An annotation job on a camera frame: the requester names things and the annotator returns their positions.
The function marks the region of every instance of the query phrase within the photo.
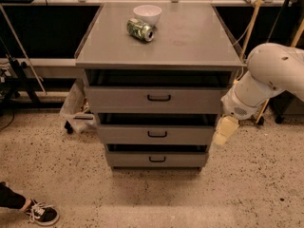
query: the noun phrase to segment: plastic bin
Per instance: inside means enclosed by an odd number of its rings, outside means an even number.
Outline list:
[[[60,110],[60,115],[66,118],[76,133],[96,130],[94,115],[83,112],[85,100],[84,83],[81,79],[77,79]]]

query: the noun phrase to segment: ankle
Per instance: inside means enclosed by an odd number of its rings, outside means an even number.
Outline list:
[[[25,212],[30,204],[31,204],[31,199],[26,199],[25,205],[23,205],[20,211]]]

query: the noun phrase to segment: person's leg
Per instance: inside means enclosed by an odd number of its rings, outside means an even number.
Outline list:
[[[16,194],[4,182],[0,182],[0,207],[19,209],[29,216],[31,222],[42,226],[53,225],[59,219],[58,212],[52,206]]]

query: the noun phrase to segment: black pants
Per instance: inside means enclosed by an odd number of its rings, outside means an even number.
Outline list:
[[[25,203],[25,197],[12,192],[8,187],[0,183],[0,207],[21,209]]]

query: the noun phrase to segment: terrazzo floor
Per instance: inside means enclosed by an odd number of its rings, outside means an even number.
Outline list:
[[[304,227],[303,119],[241,122],[196,169],[116,169],[95,132],[68,135],[58,110],[23,110],[0,131],[0,177],[56,205],[53,227]],[[8,110],[0,128],[11,120]],[[0,227],[38,227],[0,209]]]

